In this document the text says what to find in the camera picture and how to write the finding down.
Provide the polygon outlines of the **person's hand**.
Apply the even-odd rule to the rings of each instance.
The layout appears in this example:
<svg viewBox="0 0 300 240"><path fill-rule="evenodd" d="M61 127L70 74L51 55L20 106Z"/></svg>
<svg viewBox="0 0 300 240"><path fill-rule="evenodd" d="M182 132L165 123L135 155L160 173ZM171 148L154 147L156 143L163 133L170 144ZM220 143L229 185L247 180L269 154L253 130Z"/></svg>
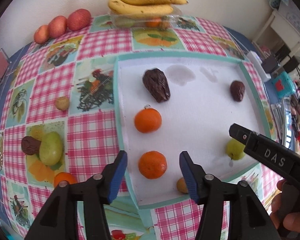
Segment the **person's hand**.
<svg viewBox="0 0 300 240"><path fill-rule="evenodd" d="M276 229L278 229L280 225L280 220L277 215L277 211L279 210L280 206L281 206L281 193L277 194L271 202L270 218ZM287 230L300 233L300 212L290 213L286 215L283 221L283 226Z"/></svg>

